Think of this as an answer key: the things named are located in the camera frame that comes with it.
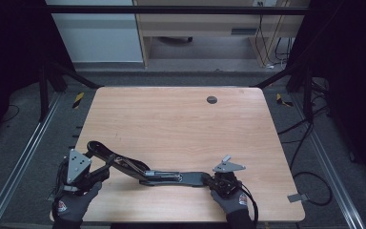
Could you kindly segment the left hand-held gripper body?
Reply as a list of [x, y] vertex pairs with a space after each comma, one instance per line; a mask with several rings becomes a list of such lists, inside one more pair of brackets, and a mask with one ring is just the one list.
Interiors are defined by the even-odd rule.
[[71, 149], [64, 158], [57, 175], [57, 191], [83, 195], [96, 182], [103, 182], [108, 178], [94, 178], [90, 171], [92, 160], [84, 154]]

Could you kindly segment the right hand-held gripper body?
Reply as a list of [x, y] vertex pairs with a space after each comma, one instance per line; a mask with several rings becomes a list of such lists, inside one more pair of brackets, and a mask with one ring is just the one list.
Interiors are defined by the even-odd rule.
[[216, 192], [222, 198], [231, 197], [238, 189], [239, 182], [234, 174], [235, 171], [245, 170], [243, 165], [221, 162], [213, 168], [214, 171], [214, 184], [216, 186]]

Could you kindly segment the black stapler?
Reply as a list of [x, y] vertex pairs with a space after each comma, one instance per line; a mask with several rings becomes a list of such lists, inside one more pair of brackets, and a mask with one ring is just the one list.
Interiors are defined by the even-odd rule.
[[110, 156], [115, 156], [113, 168], [123, 174], [136, 178], [141, 185], [182, 185], [189, 187], [204, 187], [202, 177], [204, 172], [165, 172], [152, 170], [144, 162], [122, 156], [107, 148], [98, 141], [87, 143], [87, 150], [94, 153], [94, 156], [106, 161]]

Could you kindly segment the person's right hand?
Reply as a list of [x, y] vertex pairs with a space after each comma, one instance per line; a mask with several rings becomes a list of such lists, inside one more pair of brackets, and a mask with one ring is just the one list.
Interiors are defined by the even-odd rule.
[[211, 190], [210, 194], [225, 214], [248, 210], [247, 196], [242, 191], [237, 191], [229, 198], [222, 198], [215, 190]]

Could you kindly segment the person's left hand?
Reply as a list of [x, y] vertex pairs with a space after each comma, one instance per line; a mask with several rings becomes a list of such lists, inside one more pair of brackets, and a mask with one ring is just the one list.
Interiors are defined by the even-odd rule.
[[98, 195], [102, 188], [101, 182], [96, 182], [92, 188], [82, 196], [75, 194], [65, 194], [54, 202], [53, 218], [63, 219], [71, 222], [79, 222], [88, 211], [92, 200]]

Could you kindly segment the yellow black striped tape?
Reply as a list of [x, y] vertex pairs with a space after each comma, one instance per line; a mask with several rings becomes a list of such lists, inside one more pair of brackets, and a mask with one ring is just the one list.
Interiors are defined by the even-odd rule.
[[276, 103], [281, 104], [281, 105], [286, 106], [286, 107], [293, 107], [294, 106], [294, 104], [292, 102], [284, 101], [281, 94], [276, 94]]
[[72, 104], [72, 108], [73, 108], [73, 109], [77, 109], [77, 108], [79, 107], [80, 102], [81, 102], [81, 100], [82, 100], [83, 96], [84, 96], [84, 93], [79, 93], [79, 94], [76, 96], [76, 98], [74, 99], [74, 102], [73, 102], [73, 104]]

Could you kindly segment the white cabinet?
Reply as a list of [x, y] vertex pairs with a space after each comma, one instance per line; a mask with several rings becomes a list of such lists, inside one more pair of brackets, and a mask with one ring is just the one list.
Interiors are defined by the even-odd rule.
[[142, 62], [134, 14], [53, 13], [73, 63]]

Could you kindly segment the dark curtain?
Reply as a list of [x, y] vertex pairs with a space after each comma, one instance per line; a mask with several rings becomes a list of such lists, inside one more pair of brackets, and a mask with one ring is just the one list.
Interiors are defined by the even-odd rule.
[[291, 60], [316, 40], [306, 60], [329, 82], [329, 103], [355, 156], [366, 166], [366, 0], [311, 0]]
[[0, 123], [9, 107], [10, 95], [38, 81], [38, 61], [31, 38], [44, 55], [72, 69], [73, 64], [50, 13], [24, 10], [44, 6], [46, 0], [0, 0]]

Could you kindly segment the aluminium floor rail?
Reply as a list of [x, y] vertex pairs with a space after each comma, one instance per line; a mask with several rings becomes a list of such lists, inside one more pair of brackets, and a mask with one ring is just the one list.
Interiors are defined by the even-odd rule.
[[0, 219], [3, 216], [10, 200], [16, 191], [25, 171], [27, 170], [31, 159], [39, 146], [41, 139], [44, 136], [48, 126], [51, 123], [52, 117], [55, 114], [58, 104], [62, 99], [61, 93], [54, 93], [50, 102], [49, 109], [45, 117], [36, 124], [31, 137], [28, 139], [21, 155], [17, 158], [8, 179], [0, 191]]
[[332, 190], [332, 197], [336, 201], [343, 218], [347, 223], [348, 229], [366, 229], [360, 213], [357, 211], [354, 202], [346, 189], [344, 182], [330, 160], [327, 151], [324, 149], [323, 143], [313, 126], [310, 123], [305, 124], [305, 129], [309, 134], [311, 145], [320, 169], [325, 176], [325, 181]]

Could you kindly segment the black frame post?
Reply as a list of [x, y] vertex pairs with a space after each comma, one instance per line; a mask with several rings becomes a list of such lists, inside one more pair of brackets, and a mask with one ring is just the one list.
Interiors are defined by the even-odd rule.
[[49, 112], [48, 78], [46, 66], [42, 65], [38, 72], [40, 89], [40, 121], [43, 121]]
[[313, 110], [312, 110], [312, 76], [311, 71], [306, 69], [304, 77], [304, 91], [303, 91], [303, 113], [308, 122], [313, 120]]

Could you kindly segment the black diagonal frame strut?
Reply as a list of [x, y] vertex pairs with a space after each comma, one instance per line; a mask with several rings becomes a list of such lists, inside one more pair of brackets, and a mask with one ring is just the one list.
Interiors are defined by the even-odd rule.
[[61, 66], [58, 63], [55, 62], [51, 62], [51, 66], [58, 70], [59, 72], [61, 72], [64, 75], [67, 75], [69, 77], [71, 77], [72, 79], [78, 81], [79, 83], [87, 86], [90, 89], [99, 89], [101, 88], [101, 85], [98, 85], [94, 82], [91, 82], [89, 79], [79, 75], [78, 73], [76, 73], [75, 71], [72, 71], [71, 69], [68, 69], [66, 67]]
[[262, 81], [260, 83], [255, 84], [254, 85], [254, 88], [264, 89], [267, 86], [271, 85], [272, 83], [275, 83], [277, 80], [283, 78], [284, 76], [292, 74], [293, 72], [295, 72], [298, 69], [299, 69], [299, 66], [297, 66], [297, 65], [293, 65], [293, 66], [290, 66], [290, 67], [286, 67], [281, 72], [276, 73], [275, 75], [267, 78], [266, 80], [264, 80], [264, 81]]

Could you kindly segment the black horizontal frame bar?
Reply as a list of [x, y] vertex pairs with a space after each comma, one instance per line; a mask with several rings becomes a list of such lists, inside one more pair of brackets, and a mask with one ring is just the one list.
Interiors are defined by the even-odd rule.
[[132, 14], [260, 14], [306, 15], [310, 8], [206, 7], [206, 6], [65, 6], [48, 5], [51, 13], [132, 13]]

